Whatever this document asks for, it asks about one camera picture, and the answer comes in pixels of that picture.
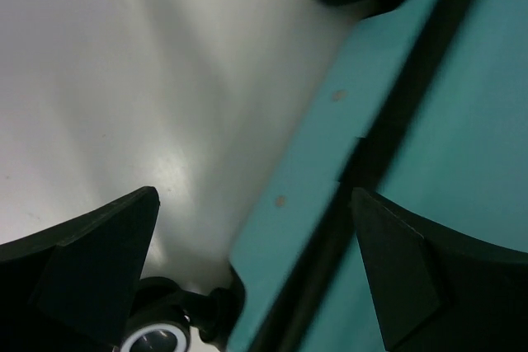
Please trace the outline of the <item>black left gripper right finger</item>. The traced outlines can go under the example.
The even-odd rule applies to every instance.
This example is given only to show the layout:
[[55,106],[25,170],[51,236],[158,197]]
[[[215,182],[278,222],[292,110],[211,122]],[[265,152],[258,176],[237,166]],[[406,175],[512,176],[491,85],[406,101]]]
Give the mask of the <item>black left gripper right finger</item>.
[[527,254],[356,188],[352,220],[387,351],[525,351]]

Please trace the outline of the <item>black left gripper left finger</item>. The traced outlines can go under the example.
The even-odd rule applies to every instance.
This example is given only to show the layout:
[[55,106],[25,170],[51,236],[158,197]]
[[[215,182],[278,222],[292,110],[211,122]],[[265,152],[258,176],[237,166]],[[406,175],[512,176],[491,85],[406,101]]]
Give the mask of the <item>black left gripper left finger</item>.
[[112,351],[160,207],[152,186],[1,246],[3,351]]

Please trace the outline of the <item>pink teal suitcase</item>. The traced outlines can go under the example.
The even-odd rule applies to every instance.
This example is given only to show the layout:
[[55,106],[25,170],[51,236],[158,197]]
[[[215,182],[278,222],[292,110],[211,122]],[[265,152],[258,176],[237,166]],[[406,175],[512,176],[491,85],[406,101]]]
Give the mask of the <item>pink teal suitcase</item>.
[[[353,0],[323,0],[333,6]],[[123,351],[387,351],[360,188],[527,254],[527,0],[375,0],[208,294],[141,282]]]

